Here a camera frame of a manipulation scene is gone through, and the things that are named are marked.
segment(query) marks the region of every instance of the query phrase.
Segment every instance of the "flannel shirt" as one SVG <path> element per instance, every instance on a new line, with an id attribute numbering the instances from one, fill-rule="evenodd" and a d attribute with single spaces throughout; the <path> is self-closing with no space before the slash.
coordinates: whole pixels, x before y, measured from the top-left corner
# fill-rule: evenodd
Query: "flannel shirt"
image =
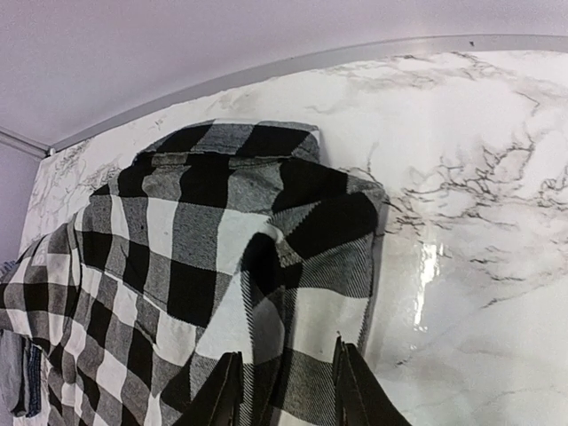
<path id="1" fill-rule="evenodd" d="M 204 122 L 138 155 L 0 285 L 46 354 L 53 425 L 172 424 L 242 352 L 241 424 L 335 424 L 335 339 L 365 342 L 380 185 L 319 131 Z"/>

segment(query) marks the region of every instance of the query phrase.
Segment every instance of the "metal trim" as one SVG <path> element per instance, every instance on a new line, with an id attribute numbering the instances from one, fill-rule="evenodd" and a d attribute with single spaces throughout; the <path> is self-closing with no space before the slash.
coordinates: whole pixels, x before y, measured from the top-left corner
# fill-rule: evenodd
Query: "metal trim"
<path id="1" fill-rule="evenodd" d="M 361 44 L 279 60 L 224 75 L 181 91 L 134 107 L 108 120 L 95 124 L 73 136 L 62 139 L 52 147 L 56 152 L 69 148 L 112 128 L 174 104 L 186 102 L 272 77 L 289 75 L 316 68 L 333 67 L 357 60 L 380 59 L 401 54 L 420 54 L 436 51 L 563 51 L 568 52 L 568 36 L 563 35 L 444 35 L 434 37 L 387 40 Z"/>
<path id="2" fill-rule="evenodd" d="M 35 158 L 42 160 L 48 155 L 48 146 L 40 144 L 39 142 L 23 138 L 22 136 L 14 135 L 8 130 L 0 128 L 0 144 L 9 146 L 10 148 L 17 149 L 24 154 L 32 155 Z"/>

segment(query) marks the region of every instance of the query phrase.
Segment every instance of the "plaid shirt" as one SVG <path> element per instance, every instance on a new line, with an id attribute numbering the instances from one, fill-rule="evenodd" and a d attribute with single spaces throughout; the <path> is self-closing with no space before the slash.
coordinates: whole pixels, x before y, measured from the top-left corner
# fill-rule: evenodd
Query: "plaid shirt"
<path id="1" fill-rule="evenodd" d="M 335 424 L 362 347 L 383 189 L 319 165 L 318 130 L 205 122 L 138 155 L 0 285 L 50 361 L 50 424 L 172 424 L 242 352 L 241 424 Z"/>

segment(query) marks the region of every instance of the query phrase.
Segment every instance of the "shirt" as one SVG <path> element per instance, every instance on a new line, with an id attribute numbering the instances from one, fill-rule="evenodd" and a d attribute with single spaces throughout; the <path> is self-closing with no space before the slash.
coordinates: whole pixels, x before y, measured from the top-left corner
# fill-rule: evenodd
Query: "shirt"
<path id="1" fill-rule="evenodd" d="M 51 364 L 50 424 L 172 424 L 228 351 L 241 424 L 335 424 L 335 339 L 363 347 L 384 191 L 319 131 L 204 122 L 138 155 L 30 247 L 0 328 Z"/>
<path id="2" fill-rule="evenodd" d="M 16 262 L 0 264 L 0 278 L 8 273 Z M 30 368 L 40 367 L 37 357 L 32 359 L 31 352 L 36 348 L 10 331 L 0 330 L 0 397 L 3 408 L 10 412 L 11 417 L 3 418 L 0 423 L 8 423 L 12 416 L 33 417 L 37 414 L 38 403 L 41 401 L 32 395 L 39 390 L 39 377 L 30 376 Z"/>

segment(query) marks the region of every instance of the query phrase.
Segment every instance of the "white marble surface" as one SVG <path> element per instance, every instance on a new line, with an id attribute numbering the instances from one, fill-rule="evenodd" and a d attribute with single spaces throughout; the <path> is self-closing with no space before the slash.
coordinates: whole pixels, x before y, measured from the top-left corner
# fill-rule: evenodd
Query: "white marble surface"
<path id="1" fill-rule="evenodd" d="M 324 163 L 384 183 L 367 360 L 417 426 L 568 424 L 568 55 L 351 63 L 172 106 L 42 162 L 22 247 L 167 133 L 321 127 Z"/>

